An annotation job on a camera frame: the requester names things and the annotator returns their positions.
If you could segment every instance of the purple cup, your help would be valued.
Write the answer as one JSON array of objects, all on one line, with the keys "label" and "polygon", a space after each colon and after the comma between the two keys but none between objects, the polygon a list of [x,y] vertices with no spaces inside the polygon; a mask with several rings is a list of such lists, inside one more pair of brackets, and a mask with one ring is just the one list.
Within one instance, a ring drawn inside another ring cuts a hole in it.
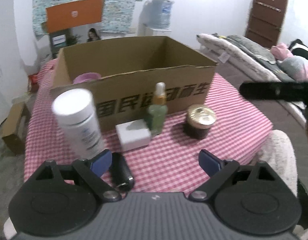
[{"label": "purple cup", "polygon": [[83,83],[91,80],[101,79],[101,75],[96,72],[88,72],[79,75],[73,80],[73,84]]}]

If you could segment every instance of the white bottle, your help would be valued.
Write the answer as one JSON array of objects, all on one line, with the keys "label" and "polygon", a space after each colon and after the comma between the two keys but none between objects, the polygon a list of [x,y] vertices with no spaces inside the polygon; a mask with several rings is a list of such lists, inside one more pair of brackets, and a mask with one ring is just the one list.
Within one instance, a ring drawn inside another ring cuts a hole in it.
[{"label": "white bottle", "polygon": [[72,89],[62,93],[54,100],[52,111],[72,150],[81,158],[91,159],[105,149],[89,90]]}]

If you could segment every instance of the gingham tablecloth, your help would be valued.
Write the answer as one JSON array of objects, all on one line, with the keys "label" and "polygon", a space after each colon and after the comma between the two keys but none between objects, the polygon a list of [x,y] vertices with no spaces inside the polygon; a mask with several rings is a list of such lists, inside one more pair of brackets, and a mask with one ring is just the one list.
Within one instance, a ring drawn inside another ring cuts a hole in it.
[{"label": "gingham tablecloth", "polygon": [[[46,159],[71,163],[77,157],[51,112],[51,73],[56,60],[48,62],[38,75],[40,89],[26,139],[24,179]],[[205,104],[216,112],[217,121],[206,139],[192,139],[182,131],[185,112],[166,117],[163,132],[147,147],[124,154],[134,174],[134,191],[182,191],[188,194],[208,179],[198,165],[198,153],[207,149],[221,159],[249,163],[272,130],[272,123],[219,74],[214,75]],[[116,132],[103,133],[105,145],[120,151]],[[110,183],[109,173],[102,176]]]}]

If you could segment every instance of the orange sign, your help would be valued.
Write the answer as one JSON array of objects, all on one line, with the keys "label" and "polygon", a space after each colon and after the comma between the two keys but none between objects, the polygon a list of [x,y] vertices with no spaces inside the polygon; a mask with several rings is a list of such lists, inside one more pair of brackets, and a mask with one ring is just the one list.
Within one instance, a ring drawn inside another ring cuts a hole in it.
[{"label": "orange sign", "polygon": [[99,23],[104,0],[80,0],[46,8],[48,33]]}]

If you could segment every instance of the floor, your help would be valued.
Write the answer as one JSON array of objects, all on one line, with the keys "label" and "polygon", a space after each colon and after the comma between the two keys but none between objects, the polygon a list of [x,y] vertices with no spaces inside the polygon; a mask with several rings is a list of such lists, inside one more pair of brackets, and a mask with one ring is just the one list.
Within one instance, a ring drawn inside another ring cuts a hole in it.
[{"label": "floor", "polygon": [[[227,63],[219,65],[216,71],[236,88],[243,81],[250,81],[245,74]],[[30,111],[33,102],[34,97],[27,106]],[[308,191],[308,145],[304,130],[278,103],[253,103],[273,122],[274,129],[284,131],[291,139],[297,158],[299,178]],[[2,226],[8,218],[9,201],[21,187],[24,172],[24,155],[15,156],[6,147],[1,139],[1,132],[0,127],[0,237],[3,236]]]}]

